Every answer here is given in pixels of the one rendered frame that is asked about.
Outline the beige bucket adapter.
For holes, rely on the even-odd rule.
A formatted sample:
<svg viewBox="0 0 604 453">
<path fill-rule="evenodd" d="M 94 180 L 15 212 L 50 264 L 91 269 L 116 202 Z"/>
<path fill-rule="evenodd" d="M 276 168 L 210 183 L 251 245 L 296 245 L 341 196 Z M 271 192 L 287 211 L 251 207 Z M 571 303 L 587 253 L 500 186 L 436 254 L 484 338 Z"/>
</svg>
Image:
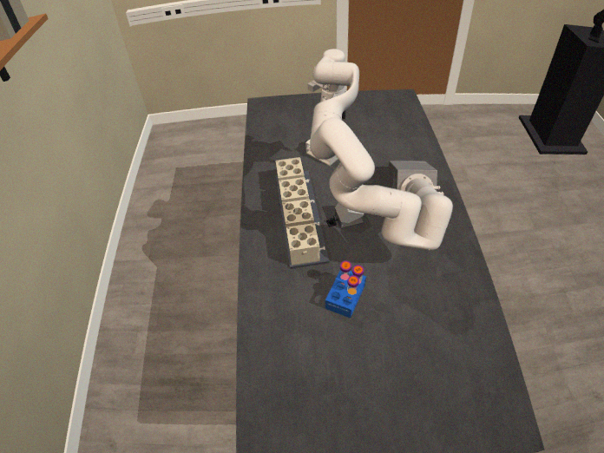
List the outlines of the beige bucket adapter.
<svg viewBox="0 0 604 453">
<path fill-rule="evenodd" d="M 310 199 L 283 202 L 286 228 L 314 223 Z"/>
<path fill-rule="evenodd" d="M 279 181 L 281 202 L 308 200 L 305 177 Z"/>
<path fill-rule="evenodd" d="M 320 261 L 315 223 L 286 228 L 292 265 Z"/>
<path fill-rule="evenodd" d="M 304 177 L 304 171 L 302 168 L 300 157 L 276 161 L 276 166 L 279 181 Z"/>
</svg>

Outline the beige tube rack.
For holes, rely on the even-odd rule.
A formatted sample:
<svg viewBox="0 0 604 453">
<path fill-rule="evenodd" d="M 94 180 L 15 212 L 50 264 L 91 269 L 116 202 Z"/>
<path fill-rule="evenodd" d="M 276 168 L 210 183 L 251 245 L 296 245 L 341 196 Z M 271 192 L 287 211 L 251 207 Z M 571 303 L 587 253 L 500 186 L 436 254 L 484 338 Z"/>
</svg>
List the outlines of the beige tube rack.
<svg viewBox="0 0 604 453">
<path fill-rule="evenodd" d="M 305 144 L 306 144 L 306 153 L 307 153 L 307 154 L 309 154 L 309 155 L 311 155 L 312 157 L 316 158 L 316 157 L 315 157 L 315 156 L 312 154 L 312 152 L 310 152 L 310 151 L 311 151 L 311 149 L 310 149 L 310 140 L 309 140 L 309 141 L 307 141 Z M 308 150 L 309 150 L 309 151 L 308 151 Z M 316 159 L 318 159 L 318 158 L 316 158 Z M 330 165 L 331 165 L 333 162 L 335 162 L 337 159 L 338 159 L 338 157 L 335 155 L 333 158 L 328 159 L 328 160 L 320 160 L 320 159 L 318 159 L 318 160 L 320 160 L 320 161 L 322 161 L 323 163 L 325 163 L 325 164 L 327 164 L 327 165 L 329 165 L 329 166 L 330 166 Z"/>
</svg>

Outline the blue tube rack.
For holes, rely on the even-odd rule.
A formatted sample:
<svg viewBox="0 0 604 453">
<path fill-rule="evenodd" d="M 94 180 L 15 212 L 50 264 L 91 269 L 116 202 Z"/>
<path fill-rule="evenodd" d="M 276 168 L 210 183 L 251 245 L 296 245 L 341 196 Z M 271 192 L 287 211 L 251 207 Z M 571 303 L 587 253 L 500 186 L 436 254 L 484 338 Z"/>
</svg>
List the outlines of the blue tube rack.
<svg viewBox="0 0 604 453">
<path fill-rule="evenodd" d="M 363 277 L 361 283 L 358 284 L 357 293 L 351 295 L 347 292 L 347 286 L 348 286 L 347 280 L 348 279 L 347 280 L 341 279 L 340 271 L 339 271 L 338 276 L 336 277 L 336 279 L 332 285 L 332 288 L 325 300 L 325 309 L 350 318 L 357 305 L 360 295 L 364 289 L 365 278 Z M 340 284 L 340 282 L 344 283 L 344 285 Z M 341 288 L 339 288 L 339 287 L 341 287 Z M 344 289 L 344 290 L 342 290 L 342 289 Z M 347 297 L 349 297 L 351 299 L 348 299 Z"/>
</svg>

